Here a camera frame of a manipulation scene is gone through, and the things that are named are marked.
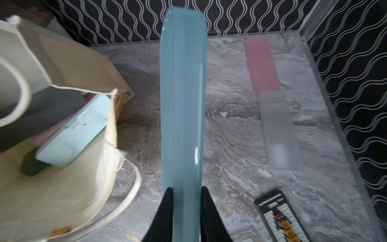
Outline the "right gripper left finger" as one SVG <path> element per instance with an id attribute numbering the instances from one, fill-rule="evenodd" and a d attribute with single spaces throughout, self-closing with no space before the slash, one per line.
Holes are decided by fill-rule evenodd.
<path id="1" fill-rule="evenodd" d="M 173 235 L 173 189 L 167 188 L 142 242 L 171 242 Z"/>

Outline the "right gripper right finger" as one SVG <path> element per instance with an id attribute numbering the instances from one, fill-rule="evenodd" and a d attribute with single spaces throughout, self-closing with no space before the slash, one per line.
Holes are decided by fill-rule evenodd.
<path id="1" fill-rule="evenodd" d="M 201 189 L 200 230 L 202 242 L 233 242 L 205 186 Z"/>

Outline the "cream canvas tote bag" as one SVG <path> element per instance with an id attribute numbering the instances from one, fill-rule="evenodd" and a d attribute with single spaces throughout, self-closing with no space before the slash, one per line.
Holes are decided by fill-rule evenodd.
<path id="1" fill-rule="evenodd" d="M 138 168 L 95 220 L 125 162 L 116 104 L 129 92 L 104 55 L 17 15 L 1 22 L 1 241 L 76 242 L 130 205 Z"/>

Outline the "translucent clear pencil case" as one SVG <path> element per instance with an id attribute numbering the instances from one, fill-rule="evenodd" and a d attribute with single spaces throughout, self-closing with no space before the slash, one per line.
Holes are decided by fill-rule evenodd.
<path id="1" fill-rule="evenodd" d="M 284 91 L 257 95 L 269 169 L 301 171 L 303 158 Z"/>

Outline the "light blue pencil case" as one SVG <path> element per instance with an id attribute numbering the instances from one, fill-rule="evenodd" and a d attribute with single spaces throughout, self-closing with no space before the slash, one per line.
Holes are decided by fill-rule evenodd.
<path id="1" fill-rule="evenodd" d="M 106 127 L 111 99 L 102 94 L 93 97 L 36 152 L 38 161 L 67 167 Z"/>

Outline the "pink pencil case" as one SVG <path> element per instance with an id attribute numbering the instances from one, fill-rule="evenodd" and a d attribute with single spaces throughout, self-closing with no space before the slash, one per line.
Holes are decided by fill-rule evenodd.
<path id="1" fill-rule="evenodd" d="M 280 90 L 280 79 L 268 39 L 264 36 L 249 37 L 244 47 L 254 92 Z"/>

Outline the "teal translucent pencil case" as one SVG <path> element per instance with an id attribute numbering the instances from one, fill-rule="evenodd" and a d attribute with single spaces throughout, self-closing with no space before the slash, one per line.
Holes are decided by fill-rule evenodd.
<path id="1" fill-rule="evenodd" d="M 172 239 L 200 238 L 207 23 L 202 12 L 169 7 L 160 40 L 162 187 L 173 190 Z"/>

